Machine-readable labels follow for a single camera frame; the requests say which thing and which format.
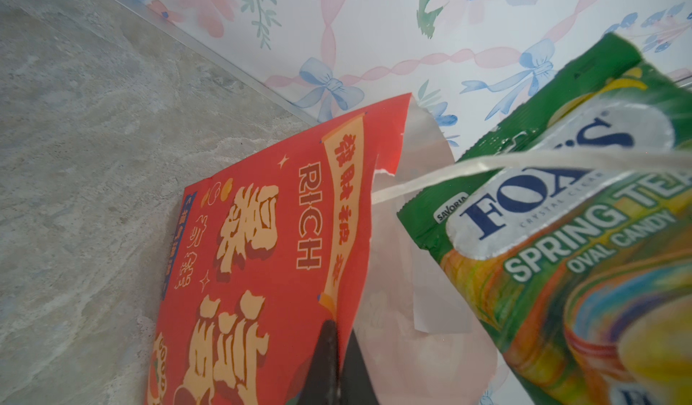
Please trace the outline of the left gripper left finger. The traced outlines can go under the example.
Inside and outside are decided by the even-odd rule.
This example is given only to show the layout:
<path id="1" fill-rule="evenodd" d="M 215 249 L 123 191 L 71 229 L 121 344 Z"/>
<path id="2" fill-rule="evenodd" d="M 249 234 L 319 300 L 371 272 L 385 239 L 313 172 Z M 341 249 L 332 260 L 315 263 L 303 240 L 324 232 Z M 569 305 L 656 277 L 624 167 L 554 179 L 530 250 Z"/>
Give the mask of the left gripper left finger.
<path id="1" fill-rule="evenodd" d="M 320 330 L 298 405 L 338 403 L 339 358 L 337 326 L 326 320 Z"/>

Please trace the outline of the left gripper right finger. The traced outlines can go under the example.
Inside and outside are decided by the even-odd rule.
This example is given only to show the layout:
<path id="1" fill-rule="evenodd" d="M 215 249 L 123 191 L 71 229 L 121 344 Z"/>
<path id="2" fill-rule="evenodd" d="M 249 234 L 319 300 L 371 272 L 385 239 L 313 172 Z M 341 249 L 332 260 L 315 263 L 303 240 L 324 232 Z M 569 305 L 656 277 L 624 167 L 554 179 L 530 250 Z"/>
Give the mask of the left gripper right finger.
<path id="1" fill-rule="evenodd" d="M 379 405 L 355 331 L 351 331 L 340 375 L 340 405 Z"/>

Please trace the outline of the red pink paper bag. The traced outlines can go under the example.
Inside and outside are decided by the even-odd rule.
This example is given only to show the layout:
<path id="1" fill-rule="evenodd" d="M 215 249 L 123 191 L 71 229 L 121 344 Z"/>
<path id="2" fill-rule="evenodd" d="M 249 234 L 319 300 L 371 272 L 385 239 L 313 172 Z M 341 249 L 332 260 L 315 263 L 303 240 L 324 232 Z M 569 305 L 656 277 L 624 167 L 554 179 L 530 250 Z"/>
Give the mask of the red pink paper bag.
<path id="1" fill-rule="evenodd" d="M 595 162 L 688 171 L 689 152 L 481 156 L 468 176 Z M 513 373 L 441 266 L 398 214 L 447 164 L 435 121 L 410 94 L 286 139 L 185 191 L 169 256 L 149 404 L 297 404 L 321 327 L 340 375 L 355 331 L 379 402 L 472 403 Z M 441 183 L 458 178 L 444 178 Z"/>

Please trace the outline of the green lime snack bag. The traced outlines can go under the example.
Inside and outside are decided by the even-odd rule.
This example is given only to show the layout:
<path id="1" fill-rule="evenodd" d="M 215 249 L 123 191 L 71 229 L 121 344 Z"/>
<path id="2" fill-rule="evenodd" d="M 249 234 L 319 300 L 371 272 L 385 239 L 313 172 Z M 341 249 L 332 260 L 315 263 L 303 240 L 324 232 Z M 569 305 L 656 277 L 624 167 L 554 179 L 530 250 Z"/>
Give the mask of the green lime snack bag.
<path id="1" fill-rule="evenodd" d="M 691 94 L 605 35 L 470 148 L 691 149 Z M 518 165 L 398 217 L 537 404 L 691 401 L 691 174 Z"/>

